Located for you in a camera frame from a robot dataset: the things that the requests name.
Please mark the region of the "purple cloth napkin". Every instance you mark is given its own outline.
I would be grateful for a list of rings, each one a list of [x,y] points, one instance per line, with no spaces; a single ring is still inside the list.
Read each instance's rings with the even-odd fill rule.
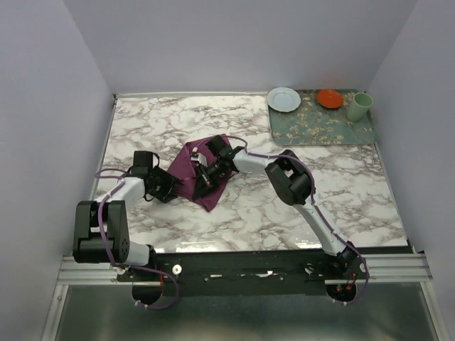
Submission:
[[[183,183],[178,192],[178,196],[200,205],[207,212],[210,212],[215,208],[232,175],[232,172],[229,172],[222,177],[217,182],[217,188],[212,193],[198,200],[193,199],[193,191],[196,183],[196,163],[191,161],[191,152],[195,147],[198,147],[200,152],[207,158],[207,163],[210,165],[215,160],[215,157],[209,152],[208,147],[205,145],[210,138],[212,138],[212,136],[187,142],[167,170],[168,173],[180,179]]]

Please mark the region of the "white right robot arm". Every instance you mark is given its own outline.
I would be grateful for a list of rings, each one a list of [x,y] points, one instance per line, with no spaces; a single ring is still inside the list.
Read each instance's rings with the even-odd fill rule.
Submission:
[[[224,137],[216,135],[200,142],[193,149],[193,155],[200,155],[202,145],[215,157],[215,161],[208,166],[196,161],[194,200],[212,193],[227,173],[266,175],[278,198],[297,210],[318,237],[327,257],[323,263],[324,271],[335,278],[343,278],[353,270],[355,260],[365,261],[316,202],[314,177],[294,152],[287,149],[276,155],[253,153],[246,145],[233,148]]]

